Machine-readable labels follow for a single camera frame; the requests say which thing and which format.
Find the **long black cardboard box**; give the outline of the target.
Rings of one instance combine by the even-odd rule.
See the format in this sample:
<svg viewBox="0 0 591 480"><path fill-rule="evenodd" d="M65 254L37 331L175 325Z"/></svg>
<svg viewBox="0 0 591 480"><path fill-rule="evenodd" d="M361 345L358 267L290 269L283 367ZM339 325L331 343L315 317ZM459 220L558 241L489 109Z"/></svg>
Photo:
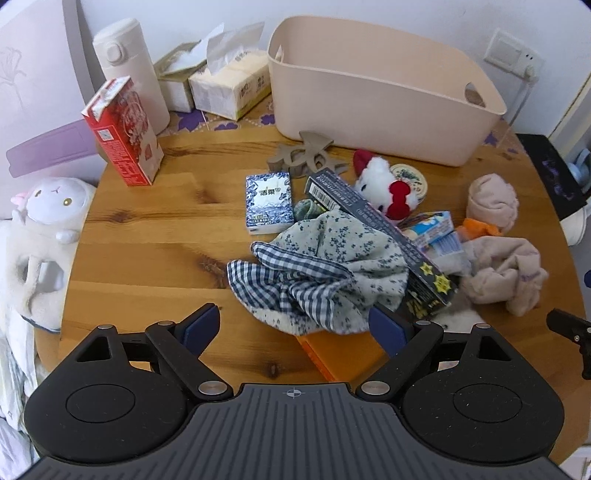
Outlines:
<svg viewBox="0 0 591 480"><path fill-rule="evenodd" d="M325 210L341 210L398 243L409 269L402 305L416 319L431 317L451 305L457 292L454 282L339 175L329 169L312 174L304 193Z"/></svg>

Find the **orange plastic bottle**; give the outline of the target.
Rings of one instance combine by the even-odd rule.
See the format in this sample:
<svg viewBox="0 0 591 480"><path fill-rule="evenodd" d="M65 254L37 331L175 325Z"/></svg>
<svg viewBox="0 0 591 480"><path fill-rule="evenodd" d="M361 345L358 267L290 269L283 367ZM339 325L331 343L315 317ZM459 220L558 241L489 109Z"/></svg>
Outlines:
<svg viewBox="0 0 591 480"><path fill-rule="evenodd" d="M296 339L329 382L359 385L388 360L386 352L370 332L339 335L322 331Z"/></svg>

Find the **pink cloth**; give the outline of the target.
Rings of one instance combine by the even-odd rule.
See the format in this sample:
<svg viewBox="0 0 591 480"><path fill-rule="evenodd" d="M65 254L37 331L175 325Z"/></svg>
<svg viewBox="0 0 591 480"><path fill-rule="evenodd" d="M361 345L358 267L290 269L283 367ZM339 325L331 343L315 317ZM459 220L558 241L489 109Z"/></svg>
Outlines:
<svg viewBox="0 0 591 480"><path fill-rule="evenodd" d="M514 316L536 307L548 272L537 248L524 238L483 236L463 244L471 265L460 289L474 304L504 302Z"/></svg>

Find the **blue floral gingham cloth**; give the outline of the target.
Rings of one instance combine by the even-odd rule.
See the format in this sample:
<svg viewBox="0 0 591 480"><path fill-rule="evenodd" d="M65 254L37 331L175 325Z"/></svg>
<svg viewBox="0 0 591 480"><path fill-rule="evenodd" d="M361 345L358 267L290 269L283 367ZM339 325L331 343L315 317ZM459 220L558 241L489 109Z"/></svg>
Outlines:
<svg viewBox="0 0 591 480"><path fill-rule="evenodd" d="M250 251L254 262L226 266L232 293L257 320L294 336L366 332L375 304L400 306L410 275L396 240L339 210Z"/></svg>

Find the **cartoon print tissue pack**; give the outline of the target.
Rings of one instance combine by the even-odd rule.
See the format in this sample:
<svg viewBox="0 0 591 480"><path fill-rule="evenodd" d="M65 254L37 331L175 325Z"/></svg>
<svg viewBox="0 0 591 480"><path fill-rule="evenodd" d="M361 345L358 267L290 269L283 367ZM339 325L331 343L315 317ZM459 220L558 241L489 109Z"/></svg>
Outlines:
<svg viewBox="0 0 591 480"><path fill-rule="evenodd" d="M421 251L455 229L449 211L419 213L401 222L398 228Z"/></svg>

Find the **orange fleece scrunchie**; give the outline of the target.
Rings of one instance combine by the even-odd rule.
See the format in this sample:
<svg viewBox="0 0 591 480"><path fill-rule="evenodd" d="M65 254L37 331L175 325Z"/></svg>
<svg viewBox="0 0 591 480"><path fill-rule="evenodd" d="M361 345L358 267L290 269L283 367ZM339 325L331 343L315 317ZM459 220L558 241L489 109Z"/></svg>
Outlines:
<svg viewBox="0 0 591 480"><path fill-rule="evenodd" d="M462 242L472 241L484 236L502 236L502 232L496 225L482 222L473 218L466 218L456 228Z"/></svg>

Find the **Hello Kitty plush toy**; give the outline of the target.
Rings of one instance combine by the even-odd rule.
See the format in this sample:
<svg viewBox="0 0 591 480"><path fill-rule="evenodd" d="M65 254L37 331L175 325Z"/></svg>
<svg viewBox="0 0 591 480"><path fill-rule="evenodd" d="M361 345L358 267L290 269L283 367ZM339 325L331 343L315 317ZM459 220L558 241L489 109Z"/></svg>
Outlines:
<svg viewBox="0 0 591 480"><path fill-rule="evenodd" d="M367 150L353 153L356 183L353 189L392 223L407 219L418 207L419 200L412 187L398 180L390 170L390 163Z"/></svg>

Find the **blue white pocket tissue pack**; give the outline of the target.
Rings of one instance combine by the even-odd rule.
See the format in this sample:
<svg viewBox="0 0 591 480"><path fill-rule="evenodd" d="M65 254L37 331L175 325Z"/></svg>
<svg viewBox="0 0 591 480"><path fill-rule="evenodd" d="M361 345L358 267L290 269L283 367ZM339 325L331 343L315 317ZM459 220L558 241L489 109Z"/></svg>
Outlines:
<svg viewBox="0 0 591 480"><path fill-rule="evenodd" d="M247 176L245 226L249 234L277 234L293 224L290 174L270 172Z"/></svg>

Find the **green plaid scrunchie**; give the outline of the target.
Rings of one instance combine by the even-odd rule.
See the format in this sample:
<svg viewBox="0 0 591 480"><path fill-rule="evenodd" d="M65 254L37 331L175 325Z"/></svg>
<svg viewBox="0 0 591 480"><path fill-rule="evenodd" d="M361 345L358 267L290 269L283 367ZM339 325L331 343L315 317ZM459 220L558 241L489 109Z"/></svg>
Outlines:
<svg viewBox="0 0 591 480"><path fill-rule="evenodd" d="M325 213L327 209L314 200L307 198L294 205L294 221L311 220Z"/></svg>

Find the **round tin with plant print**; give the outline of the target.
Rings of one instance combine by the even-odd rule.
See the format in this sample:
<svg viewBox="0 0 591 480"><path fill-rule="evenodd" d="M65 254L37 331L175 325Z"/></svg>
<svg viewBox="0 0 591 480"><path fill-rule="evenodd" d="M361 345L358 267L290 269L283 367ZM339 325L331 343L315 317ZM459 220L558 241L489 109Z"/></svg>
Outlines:
<svg viewBox="0 0 591 480"><path fill-rule="evenodd" d="M428 193L428 182L417 168L399 163L392 165L390 171L397 180L405 181L412 188L419 203L423 202Z"/></svg>

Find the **beige hair claw clip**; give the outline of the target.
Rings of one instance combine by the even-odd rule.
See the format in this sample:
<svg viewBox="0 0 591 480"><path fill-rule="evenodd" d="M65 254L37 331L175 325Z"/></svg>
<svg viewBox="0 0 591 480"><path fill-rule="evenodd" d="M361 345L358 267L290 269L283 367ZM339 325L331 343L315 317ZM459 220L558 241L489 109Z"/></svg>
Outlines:
<svg viewBox="0 0 591 480"><path fill-rule="evenodd" d="M301 144L280 144L276 155L266 161L270 172L287 172L291 177L303 178L328 169L335 174L345 173L349 164L328 153L334 144L331 138L311 131L301 131Z"/></svg>

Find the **white fluffy plush toy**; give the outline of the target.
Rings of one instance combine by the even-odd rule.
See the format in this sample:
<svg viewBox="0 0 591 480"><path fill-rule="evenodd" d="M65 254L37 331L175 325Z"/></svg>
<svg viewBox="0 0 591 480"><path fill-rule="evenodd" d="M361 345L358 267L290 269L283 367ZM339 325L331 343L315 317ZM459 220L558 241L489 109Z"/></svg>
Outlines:
<svg viewBox="0 0 591 480"><path fill-rule="evenodd" d="M484 320L472 306L449 307L436 315L432 322L441 326L445 332L470 333L473 327Z"/></svg>

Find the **olive tissue box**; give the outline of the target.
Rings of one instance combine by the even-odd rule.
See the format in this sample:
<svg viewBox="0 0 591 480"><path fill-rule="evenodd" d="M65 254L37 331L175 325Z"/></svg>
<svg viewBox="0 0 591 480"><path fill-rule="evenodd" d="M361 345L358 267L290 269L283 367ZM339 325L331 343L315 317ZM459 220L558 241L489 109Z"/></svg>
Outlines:
<svg viewBox="0 0 591 480"><path fill-rule="evenodd" d="M198 42L182 43L154 64L156 78L169 111L190 113L194 101L188 79L206 63L204 56L197 61L191 51Z"/></svg>

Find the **beige plastic storage basket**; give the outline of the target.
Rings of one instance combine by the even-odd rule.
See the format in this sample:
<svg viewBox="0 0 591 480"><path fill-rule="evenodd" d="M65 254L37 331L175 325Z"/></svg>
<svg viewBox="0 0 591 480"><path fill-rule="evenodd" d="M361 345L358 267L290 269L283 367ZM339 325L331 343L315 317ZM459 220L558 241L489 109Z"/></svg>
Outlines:
<svg viewBox="0 0 591 480"><path fill-rule="evenodd" d="M394 28L288 17L267 47L276 128L297 140L451 167L464 165L506 112L463 51Z"/></svg>

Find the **white wall socket switch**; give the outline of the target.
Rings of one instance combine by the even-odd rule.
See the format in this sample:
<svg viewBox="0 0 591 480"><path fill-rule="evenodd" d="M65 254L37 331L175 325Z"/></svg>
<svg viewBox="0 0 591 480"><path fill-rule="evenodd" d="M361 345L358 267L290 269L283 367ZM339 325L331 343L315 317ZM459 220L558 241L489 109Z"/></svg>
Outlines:
<svg viewBox="0 0 591 480"><path fill-rule="evenodd" d="M484 61L526 81L537 79L544 65L537 51L501 29L493 34Z"/></svg>

